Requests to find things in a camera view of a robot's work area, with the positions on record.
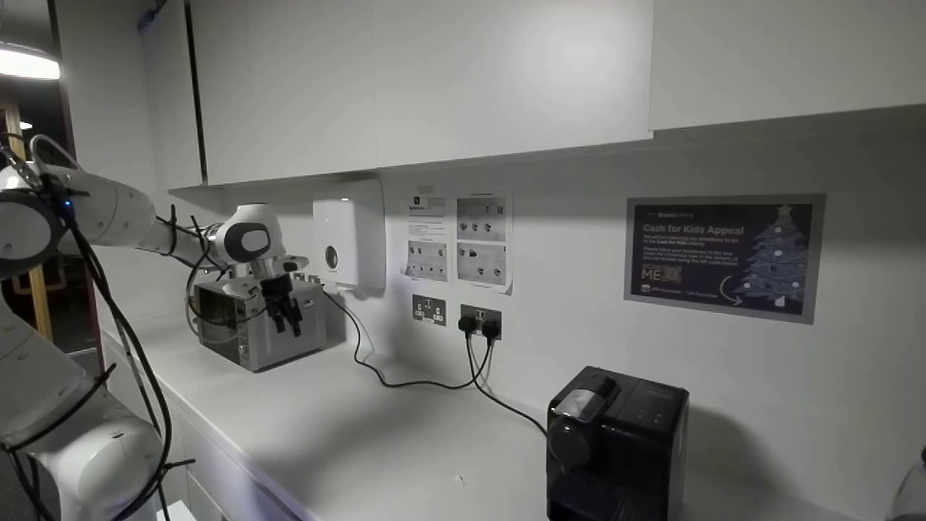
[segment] poster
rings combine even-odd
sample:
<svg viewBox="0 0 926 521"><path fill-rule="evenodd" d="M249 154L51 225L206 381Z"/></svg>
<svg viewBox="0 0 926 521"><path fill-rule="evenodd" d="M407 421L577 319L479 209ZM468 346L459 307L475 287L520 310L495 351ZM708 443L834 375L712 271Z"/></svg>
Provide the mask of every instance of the poster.
<svg viewBox="0 0 926 521"><path fill-rule="evenodd" d="M821 203L631 199L627 297L812 322Z"/></svg>

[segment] power outlet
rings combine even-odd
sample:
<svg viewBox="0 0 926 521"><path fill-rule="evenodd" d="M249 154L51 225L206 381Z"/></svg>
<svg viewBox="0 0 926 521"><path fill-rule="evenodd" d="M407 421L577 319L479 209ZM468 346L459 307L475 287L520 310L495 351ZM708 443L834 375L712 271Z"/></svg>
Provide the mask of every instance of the power outlet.
<svg viewBox="0 0 926 521"><path fill-rule="evenodd" d="M444 242L407 241L405 274L444 280Z"/></svg>
<svg viewBox="0 0 926 521"><path fill-rule="evenodd" d="M472 319L476 319L479 323L482 322L498 322L498 339L501 339L501 310L489 310L489 307L468 307L468 304L459 304L459 319L462 314L472 314Z"/></svg>
<svg viewBox="0 0 926 521"><path fill-rule="evenodd" d="M456 246L456 277L504 287L507 283L507 246L459 242Z"/></svg>
<svg viewBox="0 0 926 521"><path fill-rule="evenodd" d="M504 197L466 197L456 199L456 238L459 241L504 241L507 238L507 199Z"/></svg>
<svg viewBox="0 0 926 521"><path fill-rule="evenodd" d="M444 301L428 296L410 296L410 319L444 323Z"/></svg>

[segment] white countertop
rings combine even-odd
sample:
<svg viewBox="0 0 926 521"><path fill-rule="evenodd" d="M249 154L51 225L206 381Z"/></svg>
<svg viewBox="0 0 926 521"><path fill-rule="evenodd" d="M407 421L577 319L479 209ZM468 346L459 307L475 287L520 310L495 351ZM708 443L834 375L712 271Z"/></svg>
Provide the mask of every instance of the white countertop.
<svg viewBox="0 0 926 521"><path fill-rule="evenodd" d="M185 414L288 510L320 521L546 518L541 433L475 390L385 390L349 343L249 374L182 327L142 327L142 339ZM682 521L847 518L689 469Z"/></svg>

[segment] ceiling light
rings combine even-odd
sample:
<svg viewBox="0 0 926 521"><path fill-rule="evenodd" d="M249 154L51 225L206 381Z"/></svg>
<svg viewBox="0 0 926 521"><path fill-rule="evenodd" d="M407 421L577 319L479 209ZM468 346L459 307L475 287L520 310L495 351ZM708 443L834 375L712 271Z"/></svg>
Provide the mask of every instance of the ceiling light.
<svg viewBox="0 0 926 521"><path fill-rule="evenodd" d="M60 65L38 50L0 41L0 74L58 81Z"/></svg>

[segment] coffee machine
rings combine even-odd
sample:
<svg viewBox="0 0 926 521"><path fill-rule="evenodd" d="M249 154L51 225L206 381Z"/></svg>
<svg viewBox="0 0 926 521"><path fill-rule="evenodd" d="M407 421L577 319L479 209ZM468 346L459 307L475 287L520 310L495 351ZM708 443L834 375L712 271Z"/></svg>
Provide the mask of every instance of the coffee machine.
<svg viewBox="0 0 926 521"><path fill-rule="evenodd" d="M546 410L549 521L677 521L689 390L585 368Z"/></svg>

